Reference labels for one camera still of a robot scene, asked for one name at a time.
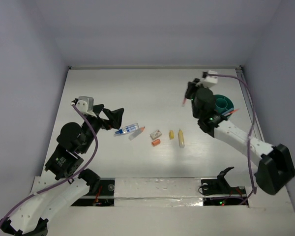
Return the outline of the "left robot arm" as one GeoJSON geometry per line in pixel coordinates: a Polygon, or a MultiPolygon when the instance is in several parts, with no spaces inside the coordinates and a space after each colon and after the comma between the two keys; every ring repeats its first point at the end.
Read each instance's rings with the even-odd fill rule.
{"type": "Polygon", "coordinates": [[[12,236],[45,236],[51,221],[64,209],[85,194],[94,194],[100,185],[100,176],[88,168],[97,151],[86,164],[85,154],[92,143],[98,143],[100,129],[121,127],[124,108],[111,111],[103,104],[75,99],[73,109],[84,120],[65,124],[57,137],[57,147],[45,164],[45,171],[55,176],[56,182],[49,185],[40,180],[39,188],[17,203],[1,220],[0,232],[12,236]]]}

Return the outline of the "clear spray bottle blue cap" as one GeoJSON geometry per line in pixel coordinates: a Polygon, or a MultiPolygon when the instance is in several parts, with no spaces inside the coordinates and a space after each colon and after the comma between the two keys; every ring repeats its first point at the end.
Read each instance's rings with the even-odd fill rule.
{"type": "Polygon", "coordinates": [[[115,132],[115,136],[120,136],[120,135],[124,135],[124,134],[128,134],[128,133],[132,133],[138,129],[139,129],[138,123],[134,123],[134,124],[122,127],[119,130],[117,130],[115,132]]]}

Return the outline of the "white eraser box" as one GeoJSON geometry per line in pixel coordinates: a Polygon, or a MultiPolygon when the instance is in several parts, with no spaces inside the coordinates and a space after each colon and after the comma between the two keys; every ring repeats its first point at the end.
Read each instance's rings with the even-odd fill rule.
{"type": "Polygon", "coordinates": [[[150,137],[155,140],[158,139],[162,135],[160,130],[156,130],[150,134],[150,137]]]}

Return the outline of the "pink orange thin pen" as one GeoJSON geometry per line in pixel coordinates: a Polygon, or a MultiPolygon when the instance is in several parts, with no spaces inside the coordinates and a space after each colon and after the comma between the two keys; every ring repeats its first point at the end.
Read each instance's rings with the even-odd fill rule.
{"type": "Polygon", "coordinates": [[[236,113],[238,110],[239,110],[239,109],[235,109],[235,110],[233,110],[233,111],[230,111],[229,113],[225,114],[224,116],[229,117],[229,116],[231,116],[232,114],[236,113]]]}

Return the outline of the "clear orange highlighter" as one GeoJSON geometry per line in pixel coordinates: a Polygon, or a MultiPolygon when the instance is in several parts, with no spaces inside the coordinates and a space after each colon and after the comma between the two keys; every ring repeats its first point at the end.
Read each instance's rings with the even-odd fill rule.
{"type": "Polygon", "coordinates": [[[137,129],[136,131],[134,131],[130,136],[129,136],[129,140],[133,140],[135,139],[137,136],[139,136],[143,131],[144,131],[145,127],[140,127],[139,129],[137,129]]]}

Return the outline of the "orange highlighter cap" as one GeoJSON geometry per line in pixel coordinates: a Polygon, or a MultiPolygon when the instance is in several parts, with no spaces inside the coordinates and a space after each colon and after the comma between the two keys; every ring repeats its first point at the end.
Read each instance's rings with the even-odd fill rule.
{"type": "Polygon", "coordinates": [[[155,147],[157,145],[159,145],[161,143],[161,140],[160,139],[155,139],[151,142],[152,146],[155,147]]]}

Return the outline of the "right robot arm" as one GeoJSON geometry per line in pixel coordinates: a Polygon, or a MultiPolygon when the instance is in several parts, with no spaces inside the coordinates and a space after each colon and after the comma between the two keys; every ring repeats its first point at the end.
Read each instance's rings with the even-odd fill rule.
{"type": "Polygon", "coordinates": [[[198,126],[211,137],[223,141],[245,155],[257,166],[253,181],[269,195],[276,195],[292,178],[295,167],[289,149],[273,146],[247,134],[215,109],[216,99],[206,86],[207,80],[194,79],[187,84],[185,99],[191,101],[198,126]]]}

